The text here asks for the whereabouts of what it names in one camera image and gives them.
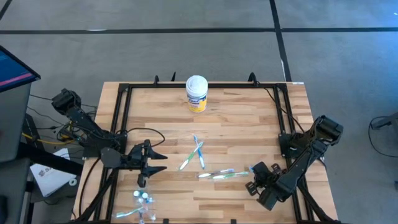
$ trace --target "white lid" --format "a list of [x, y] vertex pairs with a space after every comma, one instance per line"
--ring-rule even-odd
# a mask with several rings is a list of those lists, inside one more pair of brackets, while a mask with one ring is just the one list
[[203, 96], [207, 93], [207, 80], [200, 75], [191, 76], [185, 88], [190, 96]]

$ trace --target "table leg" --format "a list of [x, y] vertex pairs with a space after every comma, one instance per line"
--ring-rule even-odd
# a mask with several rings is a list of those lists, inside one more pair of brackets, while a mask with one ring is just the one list
[[32, 162], [48, 166], [69, 174], [81, 175], [83, 165], [55, 156], [52, 153], [37, 149], [23, 142], [19, 143], [18, 157], [29, 158]]

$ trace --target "plastic container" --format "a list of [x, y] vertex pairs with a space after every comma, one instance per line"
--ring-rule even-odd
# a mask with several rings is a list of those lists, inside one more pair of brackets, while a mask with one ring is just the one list
[[186, 84], [188, 107], [192, 112], [200, 113], [207, 105], [207, 80], [200, 75], [191, 76]]

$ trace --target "yellow label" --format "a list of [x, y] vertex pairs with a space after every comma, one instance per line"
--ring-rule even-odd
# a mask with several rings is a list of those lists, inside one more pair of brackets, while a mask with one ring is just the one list
[[206, 109], [206, 104], [207, 104], [207, 99], [206, 96], [204, 96], [201, 99], [192, 99], [188, 97], [188, 106], [189, 110], [192, 112], [202, 112]]

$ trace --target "blue toothbrush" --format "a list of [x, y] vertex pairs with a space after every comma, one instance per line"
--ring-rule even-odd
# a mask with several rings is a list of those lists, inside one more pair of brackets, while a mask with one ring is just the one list
[[[198, 146], [198, 138], [197, 138], [196, 135], [193, 135], [193, 140], [195, 140], [195, 143], [196, 143], [197, 146]], [[201, 168], [202, 168], [202, 169], [205, 169], [205, 161], [203, 160], [203, 156], [201, 155], [201, 149], [200, 149], [200, 147], [199, 147], [199, 149], [198, 149], [198, 155], [199, 155], [199, 160], [200, 160]]]

